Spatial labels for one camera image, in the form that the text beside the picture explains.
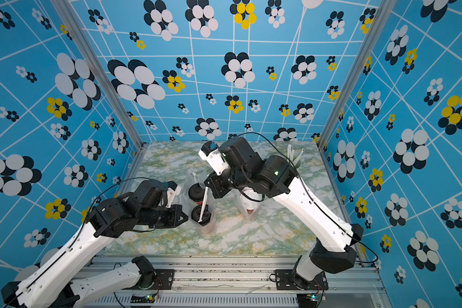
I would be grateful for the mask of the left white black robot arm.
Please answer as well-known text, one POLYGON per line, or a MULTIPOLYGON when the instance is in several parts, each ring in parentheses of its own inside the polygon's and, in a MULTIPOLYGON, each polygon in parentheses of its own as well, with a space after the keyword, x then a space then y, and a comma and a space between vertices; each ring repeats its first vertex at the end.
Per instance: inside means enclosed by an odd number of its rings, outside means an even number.
POLYGON ((134 192, 109 198, 92 206, 74 236, 43 265, 1 290, 5 307, 82 307, 106 294, 125 288, 160 289, 150 261, 135 257, 125 265, 96 277, 75 275, 101 250, 137 226, 177 228, 188 220, 173 200, 181 192, 175 182, 142 178, 134 192))

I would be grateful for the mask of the clear plastic carrier bag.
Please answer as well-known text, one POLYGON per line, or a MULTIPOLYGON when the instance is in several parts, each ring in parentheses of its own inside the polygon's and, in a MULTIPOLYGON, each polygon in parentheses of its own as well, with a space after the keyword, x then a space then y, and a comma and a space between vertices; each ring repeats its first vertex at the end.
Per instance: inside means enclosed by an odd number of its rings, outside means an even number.
POLYGON ((205 173, 195 170, 187 173, 182 189, 182 204, 188 215, 185 228, 210 236, 216 229, 216 207, 211 189, 204 184, 206 177, 205 173))
POLYGON ((237 207, 247 222, 254 221, 264 199, 265 196, 263 194, 259 194, 249 188, 243 189, 239 192, 237 197, 237 207))

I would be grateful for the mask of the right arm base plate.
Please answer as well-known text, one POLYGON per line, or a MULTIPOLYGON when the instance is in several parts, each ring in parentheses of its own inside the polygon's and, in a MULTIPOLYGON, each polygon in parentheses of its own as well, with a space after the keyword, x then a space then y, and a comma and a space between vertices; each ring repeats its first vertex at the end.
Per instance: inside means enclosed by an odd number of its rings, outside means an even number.
POLYGON ((279 291, 327 291, 329 285, 325 272, 320 272, 312 281, 307 281, 291 269, 276 269, 274 281, 279 291))

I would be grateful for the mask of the red cup white lid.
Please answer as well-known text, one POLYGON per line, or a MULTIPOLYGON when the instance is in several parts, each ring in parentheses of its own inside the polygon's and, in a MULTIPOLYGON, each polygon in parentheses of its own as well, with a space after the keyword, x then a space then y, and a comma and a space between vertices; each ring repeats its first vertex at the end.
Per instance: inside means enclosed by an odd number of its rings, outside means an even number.
POLYGON ((243 200, 243 205, 245 207, 246 213, 247 214, 252 214, 252 213, 254 213, 255 210, 257 210, 259 208, 260 203, 255 202, 255 201, 251 201, 251 200, 248 200, 248 199, 245 198, 243 200))

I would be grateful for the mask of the red cup black lid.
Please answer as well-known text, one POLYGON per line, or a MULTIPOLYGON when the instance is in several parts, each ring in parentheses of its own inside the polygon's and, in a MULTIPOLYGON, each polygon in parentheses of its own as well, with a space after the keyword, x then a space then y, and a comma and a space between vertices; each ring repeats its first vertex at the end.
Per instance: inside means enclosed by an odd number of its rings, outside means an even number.
POLYGON ((201 204, 204 201, 205 187, 201 183, 195 183, 188 189, 187 193, 190 200, 201 204))
POLYGON ((212 213, 209 210, 209 206, 203 206, 200 204, 194 207, 191 212, 191 219, 201 226, 208 225, 212 219, 212 213))

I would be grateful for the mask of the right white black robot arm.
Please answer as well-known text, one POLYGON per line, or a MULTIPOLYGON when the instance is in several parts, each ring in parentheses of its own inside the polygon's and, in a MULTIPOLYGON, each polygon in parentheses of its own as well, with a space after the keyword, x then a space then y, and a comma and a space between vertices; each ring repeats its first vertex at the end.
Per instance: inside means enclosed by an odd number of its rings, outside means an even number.
POLYGON ((340 273, 352 268, 357 252, 354 244, 363 235, 360 226, 351 225, 332 212, 300 178, 297 170, 280 156, 262 160, 258 154, 248 164, 226 162, 218 153, 199 156, 213 172, 205 185, 215 198, 222 198, 233 189, 251 188, 260 195, 289 209, 316 236, 313 248, 301 256, 292 270, 295 285, 306 290, 322 273, 340 273))

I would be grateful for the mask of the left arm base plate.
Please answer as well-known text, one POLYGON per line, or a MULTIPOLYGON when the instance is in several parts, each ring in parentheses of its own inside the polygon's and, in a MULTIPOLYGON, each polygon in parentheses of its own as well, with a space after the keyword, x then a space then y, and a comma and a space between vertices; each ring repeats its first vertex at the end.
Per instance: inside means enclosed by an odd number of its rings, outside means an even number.
POLYGON ((141 280, 128 290, 170 290, 175 279, 174 269, 155 269, 153 273, 142 276, 141 280))

